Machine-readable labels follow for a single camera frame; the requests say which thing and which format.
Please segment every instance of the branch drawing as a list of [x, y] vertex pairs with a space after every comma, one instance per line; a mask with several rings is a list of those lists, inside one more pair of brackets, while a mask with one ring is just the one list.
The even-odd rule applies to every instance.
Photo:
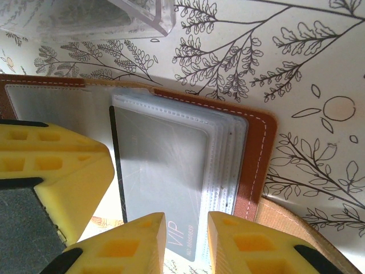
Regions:
[[[187, 40], [181, 37], [180, 46], [176, 48], [176, 55], [172, 62], [181, 66], [182, 73], [175, 75], [176, 80], [182, 85], [189, 83], [191, 86], [185, 92], [200, 95], [205, 89], [212, 88], [213, 91], [205, 94], [206, 97], [219, 100], [231, 97], [240, 102], [242, 98], [248, 97], [250, 88], [258, 84], [260, 87], [269, 86], [269, 91], [264, 92], [264, 102], [274, 100], [277, 96], [282, 97], [290, 92], [294, 80], [297, 82], [301, 80], [301, 68], [307, 62], [365, 21], [365, 18], [355, 15], [356, 9], [361, 4], [358, 0], [331, 0], [328, 3], [328, 9], [266, 0], [251, 1], [280, 5], [283, 9], [266, 19], [242, 22], [220, 19], [217, 15], [217, 4], [210, 4], [207, 0], [177, 1], [175, 10], [180, 12], [183, 18], [181, 26], [189, 37]], [[257, 37], [256, 30], [273, 18], [289, 13], [290, 9], [316, 10], [334, 14], [337, 17], [350, 17], [354, 19], [354, 22], [341, 33], [336, 33], [331, 26], [326, 26], [318, 19], [313, 24], [299, 22], [295, 28], [281, 27], [281, 36], [273, 36], [274, 45], [281, 49], [284, 56], [297, 55], [301, 57], [301, 61], [281, 61], [275, 69], [257, 77], [259, 59], [264, 56], [264, 52], [259, 48], [262, 42]], [[347, 13], [337, 11], [338, 9], [345, 9]], [[194, 35], [210, 34], [218, 23], [246, 25], [249, 26], [249, 30], [224, 45], [213, 50], [206, 50], [200, 38]]]
[[[149, 68], [158, 63], [157, 57], [146, 54], [131, 41], [108, 40], [105, 44], [94, 45], [91, 42], [70, 42], [61, 46], [69, 51], [71, 60], [62, 61], [57, 58], [57, 52], [50, 46], [39, 48], [39, 57], [34, 60], [36, 73], [46, 73], [46, 76], [84, 77], [105, 80], [120, 80], [124, 76], [135, 76], [155, 84], [149, 75]], [[114, 57], [115, 66], [103, 62], [103, 53]], [[94, 66], [98, 69], [90, 74], [80, 74], [80, 66]]]
[[[276, 149], [282, 153], [282, 156], [271, 160], [264, 187], [265, 195], [281, 195], [285, 200], [288, 200], [291, 195], [310, 198], [321, 194], [326, 195], [328, 200], [341, 200], [344, 206], [346, 205], [347, 211], [349, 211], [349, 208], [353, 208], [353, 211], [359, 210], [361, 214], [365, 213], [365, 204], [361, 202], [359, 197], [359, 194], [365, 188], [365, 176], [360, 174], [356, 161], [352, 160], [347, 164], [344, 172], [346, 177], [336, 178], [332, 175], [332, 167], [328, 162], [336, 156], [336, 144], [327, 143], [325, 146], [321, 146], [318, 138], [314, 144], [310, 144], [305, 139], [299, 139], [297, 136], [293, 137], [290, 132], [280, 134], [280, 136], [282, 138], [279, 141], [280, 146]], [[308, 181], [300, 182], [297, 179], [281, 176], [275, 169], [275, 167], [288, 165], [293, 165], [298, 172], [309, 176]], [[364, 221], [360, 220], [360, 217], [358, 220], [351, 220], [351, 222], [354, 221], [365, 224]]]
[[18, 47], [21, 47], [23, 42], [28, 42], [28, 39], [27, 38], [25, 38], [25, 37], [19, 37], [19, 36], [13, 34], [13, 33], [8, 33], [7, 32], [6, 33], [6, 36], [8, 38], [13, 38], [15, 44], [17, 44]]
[[[164, 273], [178, 274], [181, 273], [181, 270], [174, 260], [168, 260], [164, 263]], [[189, 272], [183, 272], [183, 274], [208, 274], [208, 271], [197, 269], [189, 265]]]
[[314, 208], [314, 210], [307, 208], [308, 214], [306, 214], [303, 219], [305, 219], [317, 231], [326, 226], [334, 227], [337, 231], [341, 231], [345, 227], [349, 227], [358, 229], [359, 237], [364, 236], [365, 221], [361, 220], [358, 211], [353, 206], [345, 203], [343, 203], [342, 206], [343, 211], [340, 214], [332, 214], [330, 217], [318, 208]]
[[[321, 90], [315, 84], [311, 87], [312, 94], [318, 99], [321, 97]], [[355, 102], [347, 96], [334, 96], [325, 101], [321, 108], [310, 107], [304, 110], [300, 110], [293, 114], [292, 118], [303, 118], [310, 115], [322, 112], [324, 117], [321, 117], [322, 126], [330, 133], [334, 133], [332, 123], [330, 121], [344, 122], [351, 119], [355, 115], [356, 107]], [[353, 143], [356, 142], [357, 137], [350, 137]]]

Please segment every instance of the black strip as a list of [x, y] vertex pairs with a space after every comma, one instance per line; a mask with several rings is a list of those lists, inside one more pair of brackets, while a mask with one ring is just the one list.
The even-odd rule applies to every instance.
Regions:
[[121, 214], [122, 214], [122, 217], [123, 217], [123, 222], [127, 223], [128, 222], [127, 221], [127, 209], [125, 207], [123, 180], [122, 180], [122, 177], [121, 177], [119, 143], [118, 143], [118, 134], [117, 134], [117, 130], [116, 130], [116, 120], [115, 120], [114, 106], [110, 106], [110, 108], [109, 108], [109, 117], [110, 117], [110, 126], [111, 126], [112, 137], [113, 137], [113, 147], [114, 147], [114, 155], [115, 155], [116, 174], [118, 176], [118, 186], [119, 186], [119, 195], [120, 195], [120, 203], [121, 203]]
[[49, 127], [48, 124], [42, 122], [6, 120], [6, 119], [0, 119], [0, 124], [12, 124], [13, 126], [27, 126], [27, 127]]
[[79, 247], [73, 248], [61, 255], [58, 255], [40, 274], [66, 274], [69, 268], [80, 257], [83, 250]]
[[1, 190], [16, 190], [17, 188], [35, 187], [43, 182], [41, 177], [0, 179]]
[[343, 274], [333, 263], [328, 261], [326, 257], [324, 257], [316, 249], [306, 247], [305, 245], [300, 244], [296, 245], [294, 248], [320, 274]]

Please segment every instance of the brown leather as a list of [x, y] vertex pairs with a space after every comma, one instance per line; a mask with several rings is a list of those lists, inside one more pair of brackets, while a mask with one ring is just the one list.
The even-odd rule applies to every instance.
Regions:
[[6, 84], [16, 83], [63, 87], [85, 87], [86, 85], [142, 87], [147, 88], [159, 96], [197, 104], [202, 107], [212, 108], [245, 118], [249, 123], [249, 130], [234, 215], [244, 219], [254, 220], [277, 132], [277, 121], [273, 114], [239, 104], [225, 103], [204, 97], [182, 94], [134, 82], [5, 74], [0, 75], [0, 113], [3, 119], [17, 118], [5, 92]]
[[261, 198], [257, 208], [255, 222], [306, 240], [336, 265], [344, 274], [361, 274], [361, 272], [318, 231], [302, 218], [275, 202]]
[[153, 89], [153, 92], [169, 99], [238, 115], [249, 122], [234, 215], [243, 219], [254, 220], [277, 132], [277, 121], [274, 115], [239, 104], [211, 100], [157, 87]]

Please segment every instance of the gray foam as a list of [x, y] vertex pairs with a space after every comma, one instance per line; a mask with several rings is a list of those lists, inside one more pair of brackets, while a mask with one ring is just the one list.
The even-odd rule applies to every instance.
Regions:
[[37, 274], [64, 249], [31, 188], [0, 191], [1, 274]]

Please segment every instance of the clear plastic container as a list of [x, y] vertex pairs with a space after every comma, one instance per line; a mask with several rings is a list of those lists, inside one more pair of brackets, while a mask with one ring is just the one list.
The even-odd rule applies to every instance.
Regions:
[[173, 0], [0, 0], [0, 29], [42, 42], [167, 36]]

